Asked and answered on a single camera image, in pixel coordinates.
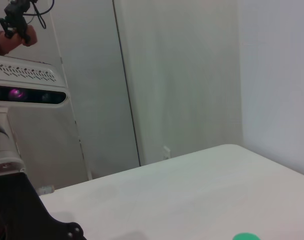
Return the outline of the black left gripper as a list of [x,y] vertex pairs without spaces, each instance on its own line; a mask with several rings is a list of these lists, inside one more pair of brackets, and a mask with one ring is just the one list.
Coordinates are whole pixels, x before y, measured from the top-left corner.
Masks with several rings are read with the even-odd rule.
[[26,174],[0,175],[0,240],[84,240],[75,222],[54,219]]

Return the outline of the person's bare hand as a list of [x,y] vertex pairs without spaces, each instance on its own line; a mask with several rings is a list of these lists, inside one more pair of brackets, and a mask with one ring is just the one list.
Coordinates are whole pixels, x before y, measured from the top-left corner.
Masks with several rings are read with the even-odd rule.
[[38,42],[37,34],[33,26],[28,25],[27,35],[30,37],[28,41],[25,41],[18,33],[14,33],[11,38],[5,36],[5,32],[0,34],[0,55],[4,56],[16,49],[17,47],[24,45],[30,47]]

